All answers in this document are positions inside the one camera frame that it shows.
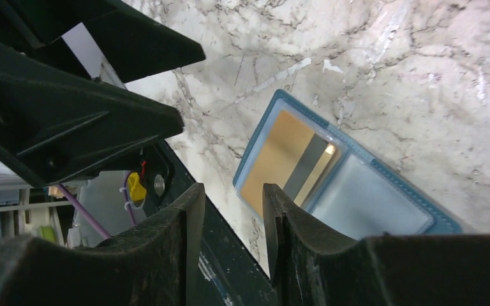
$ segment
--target blue object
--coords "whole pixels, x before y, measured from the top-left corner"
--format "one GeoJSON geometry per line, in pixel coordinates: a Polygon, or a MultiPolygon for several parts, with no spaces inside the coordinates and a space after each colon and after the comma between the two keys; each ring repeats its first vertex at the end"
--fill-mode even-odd
{"type": "Polygon", "coordinates": [[[240,192],[281,111],[290,112],[342,156],[302,208],[352,238],[461,233],[461,226],[372,153],[282,90],[277,90],[243,154],[234,177],[240,192]]]}

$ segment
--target purple cable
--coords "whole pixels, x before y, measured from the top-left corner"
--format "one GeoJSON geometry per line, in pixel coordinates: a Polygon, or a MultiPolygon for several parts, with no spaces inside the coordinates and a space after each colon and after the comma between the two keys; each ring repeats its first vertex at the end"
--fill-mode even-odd
{"type": "Polygon", "coordinates": [[[70,193],[70,191],[62,184],[58,184],[57,188],[63,193],[64,197],[70,201],[72,206],[77,209],[87,222],[102,236],[104,239],[110,238],[112,235],[100,225],[100,223],[85,209],[85,207],[70,193]]]}
{"type": "Polygon", "coordinates": [[[130,198],[128,196],[128,190],[127,190],[128,178],[130,177],[131,174],[132,174],[132,171],[129,171],[125,175],[125,181],[123,182],[123,194],[125,197],[125,207],[126,207],[126,210],[128,212],[128,217],[130,219],[130,223],[132,223],[132,225],[136,225],[136,218],[134,218],[134,213],[132,212],[132,207],[130,206],[130,203],[129,203],[130,198]]]}

